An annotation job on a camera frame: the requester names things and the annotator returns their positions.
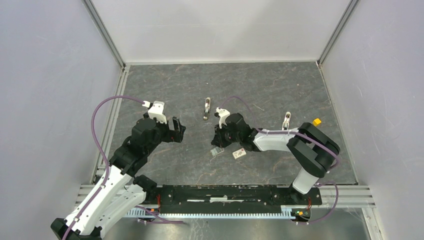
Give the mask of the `staples tray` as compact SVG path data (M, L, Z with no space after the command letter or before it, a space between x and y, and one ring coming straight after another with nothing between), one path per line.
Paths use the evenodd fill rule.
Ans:
M210 153L211 153L211 155L213 157L215 157L215 156L217 156L217 155L219 155L219 154L221 154L223 152L224 152L224 149L221 148L221 147L215 147L215 148L213 148L213 149L210 150Z

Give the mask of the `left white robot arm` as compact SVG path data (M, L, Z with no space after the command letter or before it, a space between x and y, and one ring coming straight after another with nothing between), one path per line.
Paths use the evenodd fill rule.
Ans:
M60 240L101 240L131 209L157 198L157 184L137 176L160 143L181 143L186 127L177 117L174 128L156 118L139 119L117 148L108 168L87 197L66 218L56 218L50 228Z

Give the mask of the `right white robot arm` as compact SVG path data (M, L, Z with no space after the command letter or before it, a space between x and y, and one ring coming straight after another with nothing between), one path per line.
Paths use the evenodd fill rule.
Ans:
M247 152L290 152L299 162L301 170L291 183L289 199L302 204L309 198L315 183L338 163L339 145L313 123L300 127L268 130L250 127L240 113L217 109L218 124L214 127L213 146L226 148L238 143Z

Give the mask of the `white plastic hook piece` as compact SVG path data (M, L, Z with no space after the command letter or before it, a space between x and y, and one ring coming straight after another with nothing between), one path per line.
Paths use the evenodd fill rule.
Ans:
M290 127L291 113L287 111L284 115L284 120L282 122L282 130L288 130Z

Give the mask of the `small white staples box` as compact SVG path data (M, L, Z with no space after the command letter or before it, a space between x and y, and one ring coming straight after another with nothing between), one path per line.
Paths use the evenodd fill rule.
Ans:
M237 160L237 159L239 159L239 158L241 158L245 155L246 155L246 151L245 151L244 148L238 149L238 150L236 150L232 153L232 156L234 157L235 160Z

